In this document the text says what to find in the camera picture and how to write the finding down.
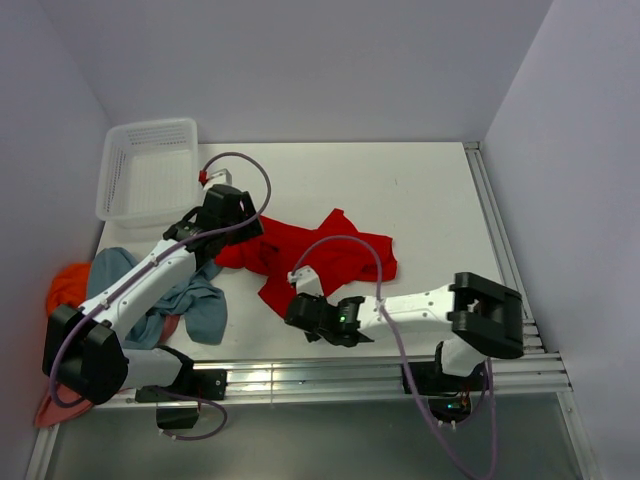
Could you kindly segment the blue grey t shirt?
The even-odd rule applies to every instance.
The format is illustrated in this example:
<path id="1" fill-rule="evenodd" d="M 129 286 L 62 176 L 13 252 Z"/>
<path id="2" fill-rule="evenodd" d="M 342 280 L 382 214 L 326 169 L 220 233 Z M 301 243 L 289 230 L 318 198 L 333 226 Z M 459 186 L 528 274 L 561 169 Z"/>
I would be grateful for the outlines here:
<path id="1" fill-rule="evenodd" d="M 92 298 L 137 265 L 124 248 L 99 252 L 89 267 L 86 296 Z M 150 350 L 165 343 L 184 322 L 189 338 L 205 345 L 221 343 L 227 324 L 227 302 L 223 291 L 211 284 L 221 268 L 210 261 L 189 279 L 168 290 L 127 334 L 124 347 Z"/>

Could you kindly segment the red t shirt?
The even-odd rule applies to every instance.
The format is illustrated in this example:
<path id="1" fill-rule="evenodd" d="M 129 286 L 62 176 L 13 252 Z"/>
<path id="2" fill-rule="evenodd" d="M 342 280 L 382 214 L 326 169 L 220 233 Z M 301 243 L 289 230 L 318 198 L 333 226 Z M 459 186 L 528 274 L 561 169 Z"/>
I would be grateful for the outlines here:
<path id="1" fill-rule="evenodd" d="M 266 216 L 261 218 L 264 233 L 247 242 L 227 246 L 216 258 L 225 269 L 244 269 L 261 275 L 260 288 L 233 287 L 238 299 L 226 294 L 228 318 L 239 320 L 241 307 L 252 300 L 261 300 L 267 309 L 283 317 L 295 296 L 295 288 L 287 275 L 299 259 L 315 270 L 326 294 L 352 282 L 376 282 L 377 266 L 369 244 L 381 260 L 382 280 L 392 281 L 398 273 L 398 261 L 393 251 L 393 239 L 386 235 L 361 232 L 341 209 L 333 209 L 315 229 L 286 224 Z"/>

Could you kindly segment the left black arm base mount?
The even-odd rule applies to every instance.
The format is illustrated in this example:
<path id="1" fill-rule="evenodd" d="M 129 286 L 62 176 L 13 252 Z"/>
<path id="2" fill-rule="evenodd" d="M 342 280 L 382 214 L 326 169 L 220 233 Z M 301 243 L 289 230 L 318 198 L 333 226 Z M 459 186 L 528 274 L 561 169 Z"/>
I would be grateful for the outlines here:
<path id="1" fill-rule="evenodd" d="M 181 441 L 211 438 L 220 433 L 228 421 L 228 413 L 220 404 L 225 398 L 227 371 L 224 369 L 194 370 L 185 381 L 169 387 L 144 387 L 135 391 L 138 404 L 156 405 L 156 425 L 162 435 Z M 221 415 L 220 423 L 211 431 L 190 434 L 205 408 Z"/>

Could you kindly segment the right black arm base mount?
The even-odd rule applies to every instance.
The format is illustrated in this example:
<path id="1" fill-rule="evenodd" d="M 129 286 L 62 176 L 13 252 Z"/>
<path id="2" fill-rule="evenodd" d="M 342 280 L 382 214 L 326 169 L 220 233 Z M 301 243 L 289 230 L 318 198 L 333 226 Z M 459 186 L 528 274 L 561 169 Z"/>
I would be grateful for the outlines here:
<path id="1" fill-rule="evenodd" d="M 404 393 L 412 397 L 421 414 L 429 412 L 435 422 L 467 419 L 475 409 L 472 395 L 478 393 L 478 404 L 481 404 L 488 390 L 484 365 L 477 366 L 467 377 L 446 375 L 437 369 L 434 361 L 410 362 L 409 367 L 416 394 L 411 389 L 409 376 L 401 369 Z"/>

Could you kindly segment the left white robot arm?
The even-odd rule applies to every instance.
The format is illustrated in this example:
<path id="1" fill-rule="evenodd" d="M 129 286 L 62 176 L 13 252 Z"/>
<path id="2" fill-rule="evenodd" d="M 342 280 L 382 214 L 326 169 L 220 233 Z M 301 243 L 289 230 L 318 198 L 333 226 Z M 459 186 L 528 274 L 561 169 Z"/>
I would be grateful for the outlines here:
<path id="1" fill-rule="evenodd" d="M 127 335 L 171 288 L 188 280 L 228 245 L 263 232 L 251 196 L 215 184 L 202 205 L 171 225 L 151 252 L 112 285 L 78 307 L 50 314 L 42 370 L 49 387 L 63 385 L 94 405 L 125 389 L 160 388 L 183 399 L 195 386 L 194 362 L 171 347 L 128 349 Z"/>

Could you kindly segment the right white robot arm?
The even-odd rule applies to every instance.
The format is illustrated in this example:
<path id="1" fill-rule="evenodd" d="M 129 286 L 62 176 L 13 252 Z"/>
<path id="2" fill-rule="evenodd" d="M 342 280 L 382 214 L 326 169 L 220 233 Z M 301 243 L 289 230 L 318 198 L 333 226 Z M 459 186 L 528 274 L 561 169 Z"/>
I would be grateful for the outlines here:
<path id="1" fill-rule="evenodd" d="M 386 297 L 353 296 L 332 305 L 311 267 L 287 274 L 295 296 L 284 322 L 308 342 L 353 348 L 392 336 L 449 334 L 436 347 L 433 378 L 443 389 L 457 388 L 488 358 L 524 355 L 523 303 L 519 292 L 470 272 L 443 287 Z"/>

